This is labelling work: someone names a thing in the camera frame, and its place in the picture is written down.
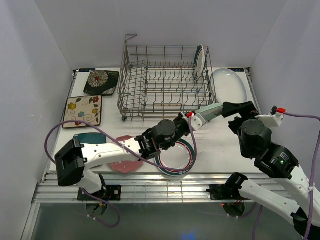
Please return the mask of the green floral plate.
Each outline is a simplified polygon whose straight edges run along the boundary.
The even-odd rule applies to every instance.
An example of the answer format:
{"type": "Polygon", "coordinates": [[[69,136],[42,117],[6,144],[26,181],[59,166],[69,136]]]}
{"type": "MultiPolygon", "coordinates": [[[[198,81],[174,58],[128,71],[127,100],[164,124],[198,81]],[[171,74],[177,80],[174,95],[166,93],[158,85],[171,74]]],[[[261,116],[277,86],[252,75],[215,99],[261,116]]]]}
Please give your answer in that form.
{"type": "Polygon", "coordinates": [[[215,103],[197,110],[195,112],[195,116],[200,118],[203,123],[207,123],[221,116],[222,110],[223,110],[223,104],[215,103]]]}

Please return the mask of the green red rimmed white plate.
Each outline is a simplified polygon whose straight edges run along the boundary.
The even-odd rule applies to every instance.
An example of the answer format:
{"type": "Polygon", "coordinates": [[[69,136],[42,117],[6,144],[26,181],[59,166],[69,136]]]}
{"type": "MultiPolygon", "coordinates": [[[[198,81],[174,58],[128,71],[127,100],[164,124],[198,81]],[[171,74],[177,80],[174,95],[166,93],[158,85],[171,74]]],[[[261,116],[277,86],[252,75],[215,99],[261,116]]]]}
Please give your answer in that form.
{"type": "Polygon", "coordinates": [[[197,81],[202,75],[203,75],[203,70],[205,67],[205,53],[204,53],[204,47],[203,45],[199,45],[197,47],[195,56],[194,56],[194,66],[193,66],[193,78],[195,81],[197,81]]]}

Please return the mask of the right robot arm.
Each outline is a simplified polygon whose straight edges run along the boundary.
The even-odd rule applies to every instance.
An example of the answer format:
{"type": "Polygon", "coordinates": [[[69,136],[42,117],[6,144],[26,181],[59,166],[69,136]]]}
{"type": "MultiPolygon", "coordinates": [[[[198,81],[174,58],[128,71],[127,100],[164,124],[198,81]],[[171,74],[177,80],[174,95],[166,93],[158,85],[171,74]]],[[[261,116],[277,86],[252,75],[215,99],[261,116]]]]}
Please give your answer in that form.
{"type": "Polygon", "coordinates": [[[238,136],[244,158],[254,160],[254,166],[281,185],[292,200],[254,183],[247,176],[234,172],[221,186],[223,198],[253,200],[277,213],[293,225],[305,240],[320,238],[320,192],[314,184],[315,173],[307,176],[298,159],[286,147],[272,142],[272,128],[281,125],[289,113],[273,107],[270,115],[260,115],[254,104],[224,102],[221,115],[229,121],[229,128],[238,136]]]}

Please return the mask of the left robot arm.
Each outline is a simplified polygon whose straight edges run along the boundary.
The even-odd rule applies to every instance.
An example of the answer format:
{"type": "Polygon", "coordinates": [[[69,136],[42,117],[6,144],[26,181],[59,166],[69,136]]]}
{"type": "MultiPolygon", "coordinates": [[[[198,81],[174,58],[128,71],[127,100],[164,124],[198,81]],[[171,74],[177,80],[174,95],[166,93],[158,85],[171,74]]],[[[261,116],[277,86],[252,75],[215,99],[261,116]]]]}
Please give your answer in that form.
{"type": "Polygon", "coordinates": [[[106,195],[105,182],[92,172],[92,168],[116,162],[149,161],[174,147],[180,138],[188,134],[189,123],[185,117],[178,116],[175,120],[162,120],[142,135],[128,140],[112,138],[109,143],[89,144],[71,139],[54,156],[58,185],[77,185],[95,200],[100,200],[106,195]]]}

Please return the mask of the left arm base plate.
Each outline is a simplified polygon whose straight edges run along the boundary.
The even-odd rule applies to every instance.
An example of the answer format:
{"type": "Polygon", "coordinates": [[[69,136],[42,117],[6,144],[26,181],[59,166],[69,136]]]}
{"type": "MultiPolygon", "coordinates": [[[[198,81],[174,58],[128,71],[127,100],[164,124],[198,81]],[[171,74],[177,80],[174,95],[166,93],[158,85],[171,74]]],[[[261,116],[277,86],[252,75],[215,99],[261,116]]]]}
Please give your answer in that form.
{"type": "MultiPolygon", "coordinates": [[[[120,201],[122,194],[121,185],[107,185],[102,190],[91,193],[96,198],[107,200],[107,201],[120,201]]],[[[78,201],[94,201],[95,199],[87,195],[83,190],[79,189],[77,195],[78,201]]]]}

